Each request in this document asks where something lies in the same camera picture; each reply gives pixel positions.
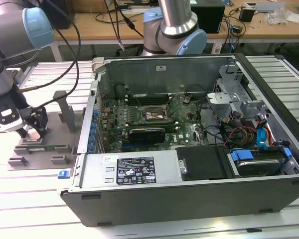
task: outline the black box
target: black box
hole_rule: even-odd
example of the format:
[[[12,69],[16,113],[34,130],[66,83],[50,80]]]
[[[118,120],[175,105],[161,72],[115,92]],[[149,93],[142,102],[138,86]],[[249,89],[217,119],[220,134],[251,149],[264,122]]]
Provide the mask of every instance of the black box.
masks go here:
[[[72,0],[51,0],[62,11],[64,11],[71,21],[74,20],[75,12]],[[47,1],[43,1],[41,6],[42,10],[48,17],[49,21],[56,29],[68,29],[71,22],[52,7]]]
[[[191,10],[198,17],[198,25],[206,33],[219,33],[225,5],[221,0],[191,1]]]

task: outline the wooden table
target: wooden table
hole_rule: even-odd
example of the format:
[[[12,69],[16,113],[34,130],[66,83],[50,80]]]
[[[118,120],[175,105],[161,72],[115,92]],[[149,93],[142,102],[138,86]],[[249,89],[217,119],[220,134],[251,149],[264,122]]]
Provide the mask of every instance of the wooden table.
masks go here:
[[[253,0],[253,2],[264,2],[266,0]],[[299,0],[278,0],[285,2],[285,7],[295,13],[299,13]],[[226,7],[225,13],[228,14],[230,10],[240,7],[245,0],[232,0],[235,4],[232,7]],[[79,28],[82,44],[84,45],[100,45],[100,44],[117,44],[113,28],[111,24],[100,23],[94,19],[94,13],[76,13],[75,23]],[[287,24],[268,25],[265,21],[265,13],[258,13],[254,15],[252,22],[246,24],[246,33],[240,38],[239,42],[244,43],[275,43],[275,42],[299,42],[299,24],[288,22]],[[109,16],[104,15],[104,21],[109,21]],[[143,15],[138,15],[133,18],[136,29],[143,32]],[[231,24],[241,25],[238,21],[231,19]],[[124,44],[142,44],[143,39],[133,30],[130,30],[126,24],[120,24],[120,36]],[[73,26],[67,30],[61,31],[65,38],[69,40],[70,44],[78,44],[77,34]],[[208,43],[213,43],[212,53],[219,53],[222,44],[227,36],[226,23],[222,23],[220,32],[218,34],[208,34]],[[51,46],[53,55],[56,61],[62,61],[59,45],[64,45],[62,38],[55,33],[55,43]]]

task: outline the circuit board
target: circuit board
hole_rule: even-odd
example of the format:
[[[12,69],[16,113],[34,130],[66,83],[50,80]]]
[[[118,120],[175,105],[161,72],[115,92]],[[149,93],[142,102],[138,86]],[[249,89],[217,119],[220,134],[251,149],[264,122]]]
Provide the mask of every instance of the circuit board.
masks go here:
[[[129,106],[123,100],[103,99],[102,124],[105,152],[171,150],[179,146],[208,145],[197,121],[197,101],[184,104],[184,95],[169,105]],[[156,144],[135,145],[129,132],[138,128],[164,128],[165,140]]]

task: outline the warning label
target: warning label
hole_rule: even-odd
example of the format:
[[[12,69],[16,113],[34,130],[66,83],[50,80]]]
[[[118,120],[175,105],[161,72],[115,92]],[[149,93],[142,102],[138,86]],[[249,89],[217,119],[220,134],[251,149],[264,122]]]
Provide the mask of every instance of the warning label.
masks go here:
[[[118,185],[156,183],[154,158],[119,158],[116,183]]]

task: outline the cable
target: cable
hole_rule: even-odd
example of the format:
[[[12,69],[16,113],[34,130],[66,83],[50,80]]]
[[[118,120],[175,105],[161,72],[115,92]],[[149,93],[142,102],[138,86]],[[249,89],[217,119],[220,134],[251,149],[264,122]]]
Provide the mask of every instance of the cable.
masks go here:
[[[144,14],[143,12],[142,12],[142,13],[138,13],[138,14],[135,14],[135,15],[133,15],[133,16],[129,16],[128,19],[131,19],[131,18],[136,17],[136,16],[139,16],[139,15],[143,15],[143,14]],[[97,15],[94,17],[94,19],[95,19],[96,21],[98,21],[98,22],[101,22],[101,23],[112,24],[112,22],[110,22],[110,21],[99,20],[99,19],[98,19],[98,16],[101,16],[101,15],[103,15],[103,13],[99,13],[99,14],[97,14]],[[119,22],[119,24],[122,24],[122,23],[125,23],[125,20],[122,19],[122,20],[119,20],[118,22]]]
[[[203,131],[205,131],[207,134],[209,134],[209,135],[211,135],[211,136],[213,136],[213,137],[219,139],[220,141],[224,142],[224,139],[223,139],[223,138],[217,136],[216,134],[213,134],[213,133],[207,131],[207,130],[206,130],[207,127],[204,128],[204,126],[203,126],[202,123],[201,123],[200,113],[201,113],[201,110],[202,110],[202,108],[203,108],[203,104],[204,104],[205,101],[206,101],[206,98],[201,102],[200,107],[199,107],[199,110],[198,110],[198,124],[199,124],[200,128],[201,128]]]
[[[22,61],[20,63],[15,63],[15,64],[12,64],[12,65],[8,65],[8,66],[5,66],[6,68],[13,68],[13,67],[19,67],[19,66],[22,66],[24,64],[27,64],[31,61],[33,61],[38,55],[39,55],[39,51],[37,51],[31,58],[25,60],[25,61]]]
[[[120,46],[120,48],[121,48],[121,49],[125,52],[125,54],[126,54],[125,47],[124,47],[123,43],[121,42],[121,39],[120,39],[120,37],[119,37],[118,34],[117,34],[117,31],[115,30],[115,26],[114,26],[114,22],[113,22],[113,19],[112,19],[112,16],[111,16],[111,12],[110,12],[110,10],[109,10],[109,6],[108,6],[106,0],[103,0],[103,2],[105,3],[106,9],[107,9],[107,11],[108,11],[108,13],[109,13],[110,20],[111,20],[111,24],[112,24],[112,27],[113,27],[113,30],[114,30],[116,39],[117,39],[118,42],[119,42],[119,46]]]
[[[243,31],[242,33],[239,33],[239,34],[235,34],[234,32],[231,33],[231,35],[237,37],[237,45],[236,45],[236,47],[235,47],[235,49],[234,49],[234,51],[236,51],[237,48],[238,48],[238,45],[239,45],[239,39],[240,39],[240,37],[242,37],[242,36],[246,33],[247,28],[246,28],[245,23],[242,22],[240,19],[238,19],[238,18],[236,18],[236,17],[234,17],[234,16],[230,16],[230,15],[225,15],[225,17],[227,17],[227,18],[229,18],[229,17],[230,17],[230,18],[233,18],[233,19],[237,20],[238,22],[242,23],[243,26],[244,26],[244,31]]]
[[[55,7],[57,7],[54,3],[52,3],[51,1],[48,1],[47,0],[47,2],[50,4],[53,4]],[[74,22],[73,21],[71,21],[70,19],[69,19],[69,17],[60,9],[60,8],[58,8],[57,7],[57,10],[60,12],[62,12],[62,14],[72,23],[72,25],[73,25],[73,27],[75,28],[75,31],[76,31],[76,33],[77,33],[77,35],[78,35],[78,41],[79,41],[79,48],[78,48],[78,53],[77,53],[77,55],[75,56],[75,59],[73,60],[73,62],[71,63],[71,65],[68,67],[68,69],[66,69],[59,77],[57,77],[56,79],[54,79],[53,81],[50,81],[50,82],[48,82],[48,83],[46,83],[46,84],[43,84],[43,85],[40,85],[40,86],[33,86],[33,87],[28,87],[28,88],[25,88],[25,89],[20,89],[19,90],[19,92],[21,92],[21,93],[24,93],[24,92],[29,92],[29,91],[33,91],[33,90],[37,90],[37,89],[41,89],[41,88],[43,88],[43,87],[47,87],[47,86],[49,86],[49,85],[52,85],[53,83],[55,83],[55,82],[57,82],[57,81],[59,81],[60,79],[62,79],[72,68],[73,68],[73,66],[76,64],[76,62],[77,62],[77,60],[78,60],[78,58],[79,58],[79,54],[80,54],[80,51],[81,51],[81,36],[80,36],[80,32],[79,32],[79,29],[77,28],[77,26],[74,24]],[[59,33],[59,35],[62,37],[62,39],[64,40],[64,42],[66,43],[66,45],[70,48],[70,49],[72,49],[72,47],[70,46],[70,44],[69,44],[69,42],[65,39],[65,37],[62,35],[62,33],[60,32],[60,31],[58,31],[58,29],[56,29],[55,27],[54,27],[54,29]]]
[[[229,35],[230,35],[230,19],[229,19],[228,17],[226,18],[225,15],[223,16],[223,18],[224,18],[224,20],[225,20],[225,22],[226,22],[226,26],[227,26],[227,37],[226,37],[226,39],[225,39],[224,44],[222,45],[222,47],[221,47],[221,49],[220,49],[220,52],[222,52],[222,50],[224,49],[224,47],[225,47],[225,45],[226,45],[226,43],[227,43],[228,37],[229,37]]]
[[[124,21],[126,22],[126,24],[129,26],[129,28],[131,30],[134,30],[138,35],[140,35],[142,38],[144,38],[144,36],[139,31],[136,30],[134,23],[132,23],[132,21],[123,14],[123,12],[120,8],[119,8],[119,11],[120,11]]]
[[[189,89],[190,89],[191,87],[193,87],[193,86],[199,86],[202,90],[204,90],[206,93],[208,93],[208,91],[207,91],[204,87],[202,87],[200,84],[192,84],[192,85],[188,86],[188,87],[185,89],[185,93],[188,93]]]
[[[17,3],[17,2],[12,2],[12,1],[5,1],[5,2],[2,2],[2,3],[0,3],[0,6],[2,6],[2,5],[4,5],[4,4],[8,4],[8,3],[12,3],[12,4],[15,4],[15,5],[24,7],[23,5],[21,5],[21,4]]]
[[[75,28],[75,31],[76,31],[76,33],[77,33],[77,35],[78,35],[78,41],[79,41],[79,44],[78,44],[78,52],[77,52],[77,55],[75,56],[75,60],[74,60],[74,63],[75,63],[75,65],[76,65],[76,80],[75,80],[75,84],[74,84],[74,86],[73,86],[73,88],[68,92],[68,93],[66,93],[66,94],[64,94],[64,95],[62,95],[62,96],[59,96],[59,97],[57,97],[57,98],[55,98],[55,99],[52,99],[52,100],[50,100],[50,101],[47,101],[47,102],[45,102],[45,103],[43,103],[43,104],[41,104],[41,105],[39,105],[38,107],[35,107],[35,108],[33,108],[32,109],[32,111],[34,112],[34,111],[36,111],[36,110],[38,110],[38,109],[41,109],[41,108],[43,108],[43,107],[45,107],[46,105],[48,105],[48,104],[50,104],[50,103],[52,103],[52,102],[55,102],[55,101],[58,101],[59,99],[62,99],[62,98],[64,98],[64,97],[67,97],[67,96],[69,96],[73,91],[75,91],[75,89],[76,89],[76,87],[77,87],[77,85],[78,85],[78,83],[79,83],[79,76],[80,76],[80,70],[79,70],[79,64],[78,64],[78,61],[77,61],[77,59],[78,59],[78,57],[79,57],[79,55],[80,55],[80,52],[81,52],[81,35],[80,35],[80,32],[79,32],[79,29],[77,28],[77,26],[74,24],[74,22],[58,7],[58,6],[56,6],[54,3],[52,3],[50,0],[46,0],[52,7],[54,7],[59,13],[61,13],[63,16],[65,16],[67,19],[68,19],[68,21],[70,21],[71,22],[71,24],[73,25],[73,27]],[[73,51],[73,49],[72,49],[72,47],[70,46],[70,44],[69,44],[69,42],[66,40],[66,38],[64,37],[64,35],[58,30],[58,29],[56,29],[55,28],[55,30],[60,34],[60,36],[62,37],[62,39],[65,41],[65,43],[67,44],[67,46],[70,48],[70,50],[71,50],[71,52],[72,52],[72,54],[73,54],[73,56],[74,56],[74,51]]]

